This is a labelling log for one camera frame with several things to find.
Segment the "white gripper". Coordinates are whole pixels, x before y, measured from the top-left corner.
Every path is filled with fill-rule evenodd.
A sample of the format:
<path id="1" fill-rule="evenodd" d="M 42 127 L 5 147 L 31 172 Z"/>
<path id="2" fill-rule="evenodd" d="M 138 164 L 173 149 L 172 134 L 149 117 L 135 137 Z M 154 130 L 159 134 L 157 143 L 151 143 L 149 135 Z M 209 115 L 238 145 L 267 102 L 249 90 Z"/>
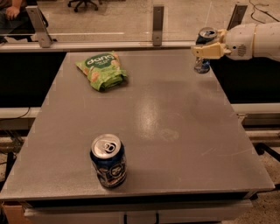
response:
<path id="1" fill-rule="evenodd" d="M 209 60 L 217 60 L 225 54 L 231 60 L 250 60 L 253 57 L 255 30 L 256 24 L 240 24 L 229 31 L 220 29 L 217 34 L 218 42 L 195 45 L 192 47 L 192 54 Z"/>

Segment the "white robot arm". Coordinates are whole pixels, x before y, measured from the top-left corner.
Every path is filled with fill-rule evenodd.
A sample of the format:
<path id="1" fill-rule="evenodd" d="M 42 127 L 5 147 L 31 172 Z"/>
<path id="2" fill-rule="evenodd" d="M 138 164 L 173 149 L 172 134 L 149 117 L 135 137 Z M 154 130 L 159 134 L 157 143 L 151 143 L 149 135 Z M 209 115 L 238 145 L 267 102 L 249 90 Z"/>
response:
<path id="1" fill-rule="evenodd" d="M 199 36 L 205 44 L 192 47 L 195 57 L 217 60 L 227 56 L 231 60 L 250 60 L 263 57 L 280 61 L 280 23 L 239 24 L 229 31 L 205 27 Z"/>

